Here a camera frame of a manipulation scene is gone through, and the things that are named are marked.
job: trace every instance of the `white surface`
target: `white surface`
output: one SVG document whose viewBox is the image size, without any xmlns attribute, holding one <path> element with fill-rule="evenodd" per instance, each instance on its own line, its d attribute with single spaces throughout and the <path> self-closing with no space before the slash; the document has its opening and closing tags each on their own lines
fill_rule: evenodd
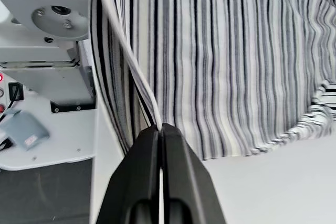
<svg viewBox="0 0 336 224">
<path fill-rule="evenodd" d="M 100 126 L 97 138 L 91 224 L 121 162 L 116 137 L 106 128 Z M 227 224 L 335 224 L 335 138 L 295 142 L 260 156 L 205 161 Z"/>
<path fill-rule="evenodd" d="M 28 169 L 93 157 L 96 110 L 53 114 L 50 101 L 35 92 L 25 92 L 25 100 L 15 108 L 32 113 L 49 131 L 50 139 L 28 151 L 15 146 L 0 152 L 1 169 Z"/>
<path fill-rule="evenodd" d="M 95 157 L 92 166 L 90 206 L 90 223 L 92 224 L 96 223 L 110 177 L 123 159 L 115 131 L 106 121 L 107 115 L 102 109 L 100 96 L 97 100 Z"/>
</svg>

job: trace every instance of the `white table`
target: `white table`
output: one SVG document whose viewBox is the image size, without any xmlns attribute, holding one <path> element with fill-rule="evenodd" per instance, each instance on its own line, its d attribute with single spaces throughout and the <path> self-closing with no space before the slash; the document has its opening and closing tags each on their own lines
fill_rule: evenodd
<svg viewBox="0 0 336 224">
<path fill-rule="evenodd" d="M 335 138 L 295 142 L 260 156 L 205 161 L 227 223 L 335 224 Z M 116 136 L 98 109 L 92 224 L 110 176 L 121 160 Z"/>
</svg>

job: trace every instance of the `white panel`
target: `white panel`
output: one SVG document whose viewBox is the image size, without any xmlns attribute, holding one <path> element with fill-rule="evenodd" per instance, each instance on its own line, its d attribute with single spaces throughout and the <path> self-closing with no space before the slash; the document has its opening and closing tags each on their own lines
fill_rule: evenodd
<svg viewBox="0 0 336 224">
<path fill-rule="evenodd" d="M 95 134 L 95 158 L 92 166 L 90 223 L 96 223 L 107 185 L 114 170 L 123 159 L 117 135 L 98 98 L 97 124 Z"/>
<path fill-rule="evenodd" d="M 10 81 L 5 76 L 6 84 Z M 14 103 L 15 108 L 32 113 L 49 131 L 50 139 L 28 151 L 19 146 L 1 151 L 1 169 L 21 170 L 93 157 L 96 110 L 53 114 L 49 100 L 28 90 L 24 96 L 24 101 Z"/>
<path fill-rule="evenodd" d="M 81 67 L 3 69 L 4 73 L 58 104 L 92 101 Z"/>
</svg>

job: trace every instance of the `striped cloth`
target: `striped cloth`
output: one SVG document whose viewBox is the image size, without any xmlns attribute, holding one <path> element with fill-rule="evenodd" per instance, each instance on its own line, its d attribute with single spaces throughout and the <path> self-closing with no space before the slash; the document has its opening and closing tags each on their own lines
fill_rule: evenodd
<svg viewBox="0 0 336 224">
<path fill-rule="evenodd" d="M 202 159 L 331 132 L 332 0 L 91 0 L 91 40 L 125 153 L 161 122 Z"/>
</svg>

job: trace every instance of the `white machine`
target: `white machine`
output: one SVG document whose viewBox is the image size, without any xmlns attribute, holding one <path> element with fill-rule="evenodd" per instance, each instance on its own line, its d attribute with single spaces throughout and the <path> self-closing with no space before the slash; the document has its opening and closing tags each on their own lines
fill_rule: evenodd
<svg viewBox="0 0 336 224">
<path fill-rule="evenodd" d="M 0 152 L 0 169 L 94 157 L 93 224 L 123 155 L 90 77 L 89 0 L 0 2 L 0 109 L 10 102 L 8 84 L 20 82 L 24 100 L 15 108 L 29 111 L 50 133 L 49 140 L 28 151 L 15 146 Z M 334 138 L 294 143 L 262 156 L 204 162 L 227 223 L 336 223 Z"/>
<path fill-rule="evenodd" d="M 0 112 L 9 83 L 23 84 L 16 109 L 50 138 L 0 152 L 0 169 L 19 170 L 93 157 L 96 96 L 86 54 L 89 0 L 0 0 Z"/>
</svg>

